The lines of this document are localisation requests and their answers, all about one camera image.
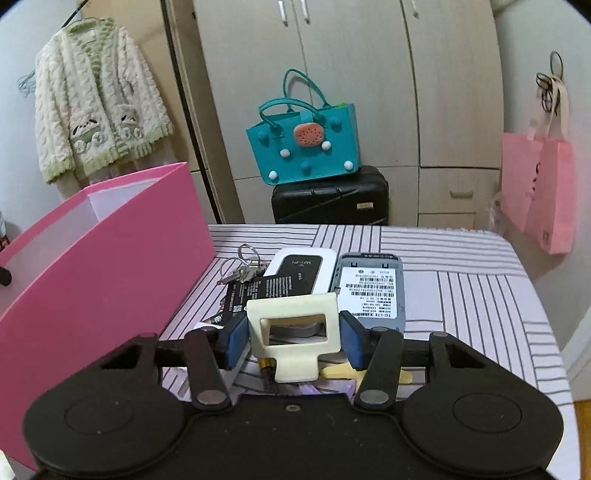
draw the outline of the silver door handle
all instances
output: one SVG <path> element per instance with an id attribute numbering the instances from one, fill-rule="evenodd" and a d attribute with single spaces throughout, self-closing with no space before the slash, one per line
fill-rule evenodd
<path id="1" fill-rule="evenodd" d="M 287 26 L 287 14 L 285 13 L 285 4 L 283 0 L 279 0 L 279 13 L 281 14 L 281 21 Z"/>
<path id="2" fill-rule="evenodd" d="M 469 192 L 454 192 L 450 190 L 449 196 L 453 199 L 471 199 L 474 197 L 474 190 L 470 190 Z"/>
<path id="3" fill-rule="evenodd" d="M 410 0 L 410 3 L 413 6 L 413 17 L 418 18 L 417 0 Z"/>
<path id="4" fill-rule="evenodd" d="M 300 0 L 301 1 L 301 11 L 304 14 L 304 21 L 306 23 L 310 23 L 310 12 L 308 12 L 308 2 L 307 0 Z"/>

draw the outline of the pink box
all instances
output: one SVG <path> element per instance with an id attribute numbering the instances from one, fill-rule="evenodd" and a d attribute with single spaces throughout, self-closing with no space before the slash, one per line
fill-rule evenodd
<path id="1" fill-rule="evenodd" d="M 0 252 L 0 449 L 35 463 L 40 394 L 142 332 L 162 333 L 215 256 L 186 164 L 85 188 Z"/>

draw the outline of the table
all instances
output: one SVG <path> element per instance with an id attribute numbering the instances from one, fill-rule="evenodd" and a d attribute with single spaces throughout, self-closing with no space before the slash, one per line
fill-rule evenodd
<path id="1" fill-rule="evenodd" d="M 225 286 L 217 286 L 224 259 L 236 257 L 248 243 L 263 260 L 281 248 L 323 247 L 337 254 L 386 252 L 398 255 L 404 268 L 407 323 L 405 338 L 427 340 L 444 330 L 547 394 L 560 409 L 564 435 L 548 471 L 558 480 L 579 480 L 579 438 L 569 383 L 560 350 L 544 309 L 511 245 L 485 231 L 345 225 L 212 225 L 216 258 L 196 283 L 163 333 L 182 338 L 198 322 L 215 314 Z M 238 265 L 228 262 L 227 273 Z M 328 357 L 324 363 L 342 361 Z M 424 384 L 424 371 L 402 385 L 400 398 Z M 179 398 L 190 398 L 179 369 L 164 373 L 163 385 Z M 319 380 L 319 390 L 338 384 Z M 230 393 L 260 393 L 262 381 L 249 358 Z"/>

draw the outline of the barcode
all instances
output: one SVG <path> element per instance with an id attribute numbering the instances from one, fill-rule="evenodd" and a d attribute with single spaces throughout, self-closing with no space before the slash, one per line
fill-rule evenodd
<path id="1" fill-rule="evenodd" d="M 389 283 L 394 283 L 394 277 L 359 277 L 360 282 L 364 281 L 388 281 Z"/>
<path id="2" fill-rule="evenodd" d="M 391 291 L 373 291 L 373 290 L 355 290 L 351 292 L 353 297 L 378 297 L 378 298 L 392 298 L 394 292 Z"/>
<path id="3" fill-rule="evenodd" d="M 394 285 L 378 285 L 375 283 L 346 283 L 345 287 L 347 288 L 357 288 L 357 289 L 376 289 L 376 290 L 393 290 Z"/>

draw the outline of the cardigan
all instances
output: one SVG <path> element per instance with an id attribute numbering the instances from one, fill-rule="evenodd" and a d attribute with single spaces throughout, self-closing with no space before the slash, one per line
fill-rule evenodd
<path id="1" fill-rule="evenodd" d="M 35 60 L 35 136 L 47 183 L 79 180 L 173 133 L 146 61 L 110 18 L 56 33 Z"/>

